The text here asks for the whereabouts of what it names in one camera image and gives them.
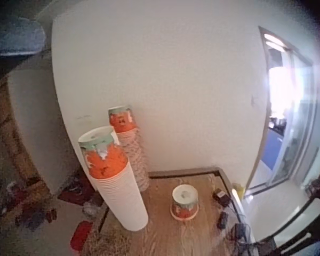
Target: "tiled floor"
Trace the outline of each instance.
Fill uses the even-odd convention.
[[[267,182],[270,179],[271,174],[271,169],[266,166],[266,164],[262,160],[260,160],[249,188]]]
[[[86,220],[82,207],[58,199],[51,204],[57,209],[56,221],[45,220],[34,232],[22,226],[8,228],[0,233],[0,255],[74,255],[70,240],[77,225]]]
[[[272,189],[242,200],[244,212],[256,241],[271,235],[294,216],[308,197],[293,182],[286,181]],[[320,214],[320,201],[315,201],[290,227],[275,237],[280,245],[292,238]]]

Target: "glass door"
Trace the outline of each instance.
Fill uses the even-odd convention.
[[[299,167],[311,133],[315,111],[315,89],[312,65],[289,51],[292,60],[292,104],[289,110],[284,142],[267,185],[288,179]]]

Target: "stack of paper cups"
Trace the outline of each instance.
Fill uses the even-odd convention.
[[[129,105],[109,108],[109,121],[127,154],[140,191],[149,186],[148,165],[141,145],[141,136]]]
[[[78,143],[97,190],[122,226],[130,231],[145,227],[148,214],[114,128],[91,130],[82,135]]]

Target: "white wall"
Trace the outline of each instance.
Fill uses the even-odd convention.
[[[59,15],[52,29],[55,86],[82,165],[78,137],[107,125],[107,108],[130,103],[153,170],[217,165],[245,185],[267,106],[258,26],[320,69],[316,28],[299,8],[279,2],[285,5],[88,0]]]
[[[55,93],[51,60],[34,57],[9,73],[22,141],[52,194],[79,168]]]

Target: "wooden table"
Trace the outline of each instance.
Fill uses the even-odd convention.
[[[172,190],[180,184],[198,190],[199,212],[186,222],[170,214]],[[84,245],[82,255],[232,255],[235,242],[229,240],[231,228],[240,221],[231,209],[227,228],[219,230],[217,220],[223,208],[213,200],[212,192],[220,188],[232,198],[231,185],[221,169],[185,170],[151,173],[149,188],[141,193],[149,222],[137,232],[125,230],[113,213],[103,207]],[[234,201],[230,204],[239,209]]]

